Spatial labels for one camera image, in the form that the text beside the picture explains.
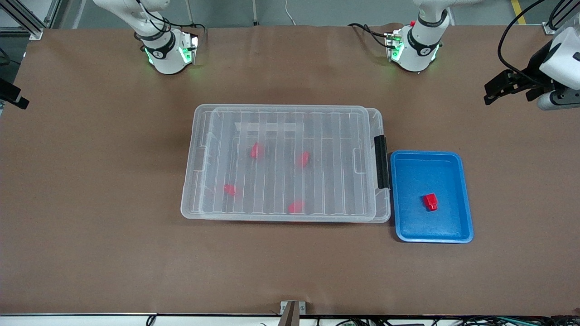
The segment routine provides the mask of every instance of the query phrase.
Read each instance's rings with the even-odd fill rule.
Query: transparent plastic container
[[[195,110],[182,214],[189,219],[382,223],[376,109],[203,104]]]

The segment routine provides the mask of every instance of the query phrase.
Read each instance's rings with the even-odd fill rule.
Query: red object
[[[235,197],[235,187],[232,186],[231,184],[226,184],[225,186],[223,186],[223,191],[225,191],[226,194]]]
[[[423,196],[423,202],[425,203],[425,206],[427,206],[428,210],[432,212],[437,210],[437,197],[435,197],[435,194],[428,194]]]
[[[264,155],[264,147],[262,147],[258,143],[255,143],[254,146],[252,146],[252,152],[250,153],[250,156],[252,158],[260,158],[263,155]]]
[[[310,153],[308,153],[307,151],[304,151],[302,153],[302,155],[300,156],[300,166],[302,166],[303,168],[306,167],[306,165],[308,165],[308,160],[310,159]]]
[[[303,209],[304,209],[304,202],[301,200],[297,200],[288,206],[288,213],[290,213],[290,214],[302,213]]]

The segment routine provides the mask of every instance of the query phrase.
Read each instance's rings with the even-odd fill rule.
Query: container handle
[[[387,141],[384,135],[375,137],[376,179],[379,189],[389,187],[389,162],[387,160]]]

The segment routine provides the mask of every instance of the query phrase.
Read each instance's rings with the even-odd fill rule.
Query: black cable
[[[522,75],[523,77],[525,77],[526,79],[528,79],[529,81],[533,82],[534,84],[549,88],[550,85],[545,85],[544,83],[541,83],[535,79],[533,79],[532,77],[528,76],[525,73],[522,73],[518,68],[512,66],[511,64],[509,64],[502,55],[502,47],[503,47],[503,42],[506,39],[506,36],[508,35],[509,30],[514,26],[514,24],[517,22],[517,20],[523,16],[524,14],[526,14],[528,11],[530,11],[532,8],[536,7],[537,5],[539,5],[540,3],[544,2],[546,0],[537,0],[536,2],[532,3],[530,6],[526,7],[524,10],[522,10],[521,13],[519,13],[516,18],[514,18],[512,20],[511,23],[509,23],[509,25],[507,25],[506,30],[503,32],[502,38],[499,40],[499,44],[498,44],[498,58],[499,61],[501,61],[503,63],[504,66],[506,66],[507,68],[510,68],[511,70],[515,71],[516,73]]]
[[[351,321],[352,321],[351,319],[343,320],[343,321],[339,322],[338,324],[336,324],[335,326],[344,325],[346,323],[350,323]]]
[[[383,324],[386,324],[387,326],[393,326],[393,324],[389,323],[388,319],[381,319],[380,320]]]
[[[171,31],[171,23],[169,22],[169,20],[167,20],[166,18],[163,18],[161,20],[161,19],[159,19],[159,18],[157,18],[157,17],[155,17],[155,16],[153,16],[151,14],[149,14],[149,16],[150,17],[153,17],[153,18],[155,18],[157,20],[163,21],[163,27],[161,27],[161,29],[159,29],[159,27],[157,27],[157,25],[155,25],[155,23],[153,23],[153,21],[151,19],[149,20],[149,23],[151,23],[151,25],[153,25],[153,27],[155,27],[156,30],[158,30],[161,33],[167,33],[169,31]]]
[[[568,15],[570,15],[570,14],[571,14],[571,13],[574,11],[574,9],[576,9],[576,8],[577,8],[579,5],[580,5],[580,2],[577,2],[577,3],[576,3],[576,5],[574,5],[574,6],[572,7],[572,9],[568,10],[568,12],[567,12],[566,14],[562,15],[562,17],[560,18],[560,20],[558,20],[558,22],[556,22],[556,24],[555,24],[555,25],[558,25],[558,24],[560,24],[560,23],[561,23],[561,22],[562,22],[562,21],[563,21],[563,20],[564,20],[566,17],[568,17]]]
[[[147,317],[147,321],[145,322],[145,326],[153,326],[153,324],[155,323],[155,319],[157,319],[156,315],[150,315],[149,317]]]
[[[563,8],[558,12],[558,9],[560,9],[560,7],[562,6],[562,3],[564,3],[564,1],[566,0],[560,0],[558,1],[558,3],[556,4],[556,6],[554,7],[554,9],[552,9],[552,12],[550,13],[550,16],[548,17],[548,27],[550,27],[553,30],[557,30],[558,28],[556,27],[556,25],[554,24],[554,18],[556,18],[557,15],[559,15],[560,12],[562,12]]]
[[[437,326],[437,323],[443,318],[435,318],[433,319],[433,323],[431,324],[431,326]]]
[[[143,6],[143,9],[145,9],[145,12],[146,12],[146,13],[147,13],[149,16],[151,16],[151,17],[153,17],[153,18],[155,18],[155,19],[157,19],[157,20],[159,20],[159,21],[163,21],[164,23],[168,23],[170,26],[175,26],[175,27],[196,27],[196,26],[201,26],[201,27],[203,27],[203,28],[204,28],[204,30],[205,30],[205,26],[203,26],[202,24],[195,24],[195,23],[193,23],[193,22],[192,22],[191,24],[188,24],[188,25],[175,24],[175,23],[172,23],[172,22],[170,22],[170,21],[169,21],[168,19],[166,19],[166,18],[160,19],[160,18],[158,18],[158,17],[155,17],[155,16],[153,16],[153,14],[151,14],[151,13],[149,12],[149,10],[147,10],[147,8],[145,8],[145,6]]]
[[[364,25],[361,25],[361,24],[358,24],[358,23],[352,23],[352,24],[349,24],[348,26],[350,26],[350,27],[359,27],[359,28],[362,28],[362,30],[363,30],[363,31],[365,31],[365,32],[369,33],[369,34],[372,36],[372,38],[373,38],[373,39],[375,39],[375,41],[376,41],[378,44],[380,44],[381,46],[383,46],[384,48],[387,48],[387,49],[394,49],[394,48],[395,48],[394,46],[392,46],[392,45],[386,45],[386,44],[384,44],[383,42],[381,42],[379,39],[377,39],[377,38],[376,38],[377,36],[379,36],[379,37],[382,37],[382,38],[384,38],[385,36],[384,36],[383,34],[381,34],[381,33],[378,33],[378,32],[375,32],[375,31],[372,31],[372,30],[370,29],[370,27],[368,27],[368,25],[366,25],[366,24],[364,24]]]
[[[0,61],[0,66],[8,66],[11,62],[20,65],[20,62],[10,59],[10,56],[6,51],[4,51],[4,49],[0,48],[0,53],[2,53],[0,59],[4,59],[4,61]]]

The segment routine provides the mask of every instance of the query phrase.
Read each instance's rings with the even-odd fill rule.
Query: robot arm
[[[413,3],[419,7],[419,17],[424,21],[439,21],[445,9],[459,6],[472,5],[481,0],[413,0]]]
[[[481,0],[413,0],[419,7],[416,23],[387,36],[390,60],[408,71],[422,71],[435,60],[441,37],[450,23],[447,8],[469,5]]]
[[[149,62],[162,74],[175,74],[193,63],[197,37],[171,28],[158,12],[169,0],[93,0],[131,26],[145,45]]]
[[[538,99],[541,110],[580,107],[580,14],[558,28],[521,72],[525,75],[504,70],[490,80],[485,85],[486,105],[526,90],[528,101]]]

